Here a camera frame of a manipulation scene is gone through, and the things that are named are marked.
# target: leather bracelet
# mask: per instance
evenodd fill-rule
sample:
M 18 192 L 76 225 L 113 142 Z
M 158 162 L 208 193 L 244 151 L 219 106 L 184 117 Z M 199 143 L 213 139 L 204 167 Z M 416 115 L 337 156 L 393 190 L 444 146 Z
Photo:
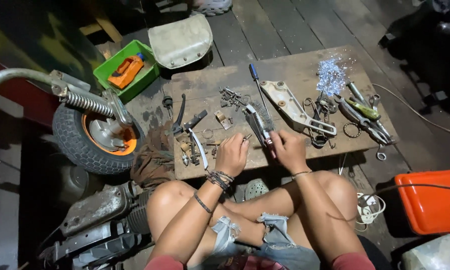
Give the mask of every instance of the leather bracelet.
M 225 181 L 223 181 L 223 180 L 220 178 L 220 176 L 217 175 L 217 174 L 212 174 L 212 173 L 210 173 L 210 175 L 207 177 L 207 180 L 210 181 L 212 184 L 217 184 L 217 185 L 219 185 L 219 186 L 222 188 L 223 193 L 225 193 L 226 190 L 228 189 L 228 184 L 225 183 Z
M 201 200 L 198 198 L 197 192 L 193 192 L 193 197 L 198 201 L 198 203 L 205 209 L 205 211 L 209 214 L 211 214 L 210 208 L 208 208 Z
M 306 171 L 298 172 L 298 173 L 292 175 L 292 180 L 295 180 L 295 179 L 297 178 L 298 175 L 301 175 L 301 174 L 309 174 L 309 173 L 312 173 L 312 171 L 311 171 L 311 170 L 306 170 Z
M 221 175 L 223 178 L 227 179 L 229 182 L 233 182 L 235 180 L 235 177 L 230 176 L 220 170 L 213 170 L 212 172 Z

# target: denim shorts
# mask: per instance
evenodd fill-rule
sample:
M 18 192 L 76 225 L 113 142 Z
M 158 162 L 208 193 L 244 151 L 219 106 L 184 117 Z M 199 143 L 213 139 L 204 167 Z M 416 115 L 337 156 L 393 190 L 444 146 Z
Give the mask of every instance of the denim shorts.
M 269 227 L 270 232 L 264 236 L 264 244 L 260 248 L 250 248 L 235 242 L 240 228 L 230 223 L 230 218 L 219 218 L 217 224 L 212 227 L 217 233 L 212 253 L 200 265 L 188 269 L 216 270 L 218 265 L 229 257 L 248 253 L 276 261 L 289 270 L 319 270 L 320 260 L 317 254 L 312 249 L 295 244 L 287 234 L 287 219 L 263 213 L 257 221 Z

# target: knee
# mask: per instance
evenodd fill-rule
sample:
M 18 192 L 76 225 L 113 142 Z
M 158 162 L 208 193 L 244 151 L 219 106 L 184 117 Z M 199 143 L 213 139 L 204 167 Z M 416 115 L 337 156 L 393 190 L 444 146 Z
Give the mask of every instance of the knee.
M 160 184 L 148 200 L 148 211 L 162 211 L 179 207 L 193 196 L 195 189 L 184 181 L 174 180 Z
M 314 174 L 317 174 L 318 182 L 334 202 L 357 204 L 357 190 L 347 179 L 326 170 L 317 171 Z

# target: orange wheel rim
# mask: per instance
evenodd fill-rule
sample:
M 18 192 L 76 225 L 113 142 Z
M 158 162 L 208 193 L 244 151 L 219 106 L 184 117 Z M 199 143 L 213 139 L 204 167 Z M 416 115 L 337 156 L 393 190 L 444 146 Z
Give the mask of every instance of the orange wheel rim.
M 88 131 L 88 127 L 87 127 L 87 115 L 83 114 L 81 117 L 81 124 L 83 126 L 83 130 L 85 131 L 85 133 L 87 134 L 88 138 L 90 139 L 90 141 L 93 142 L 93 144 L 95 144 L 98 148 L 100 148 L 101 150 L 115 155 L 115 156 L 126 156 L 128 154 L 133 153 L 133 151 L 137 148 L 137 136 L 135 135 L 135 132 L 133 131 L 132 127 L 127 128 L 126 130 L 124 130 L 121 135 L 123 138 L 123 142 L 125 143 L 125 145 L 128 145 L 127 148 L 125 148 L 125 150 L 116 150 L 116 151 L 110 151 L 107 150 L 103 147 L 101 147 L 99 144 L 97 144 L 95 142 L 95 140 L 93 139 L 93 137 L 90 135 L 90 132 Z

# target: screwdriver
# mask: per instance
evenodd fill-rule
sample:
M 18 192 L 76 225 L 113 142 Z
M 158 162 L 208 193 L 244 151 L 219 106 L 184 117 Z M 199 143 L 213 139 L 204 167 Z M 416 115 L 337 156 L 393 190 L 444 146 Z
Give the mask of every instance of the screwdriver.
M 365 118 L 367 118 L 369 120 L 377 121 L 380 119 L 380 117 L 382 117 L 382 115 L 380 115 L 378 112 L 376 112 L 372 108 L 365 107 L 358 102 L 351 101 L 348 99 L 346 99 L 345 101 L 348 104 L 350 104 L 350 106 L 352 106 L 352 108 L 354 108 L 356 111 L 358 111 L 361 115 L 363 115 Z
M 258 83 L 257 70 L 255 70 L 255 66 L 253 64 L 249 65 L 249 69 L 250 69 L 250 74 L 252 74 L 253 80 L 255 81 L 255 83 L 257 83 L 258 92 L 260 93 L 260 97 L 262 98 L 262 102 L 264 103 L 265 110 L 267 111 L 267 114 L 270 115 L 270 113 L 268 112 L 267 104 L 265 104 L 265 99 L 264 99 L 264 95 L 262 94 L 262 89 L 260 88 L 260 84 Z

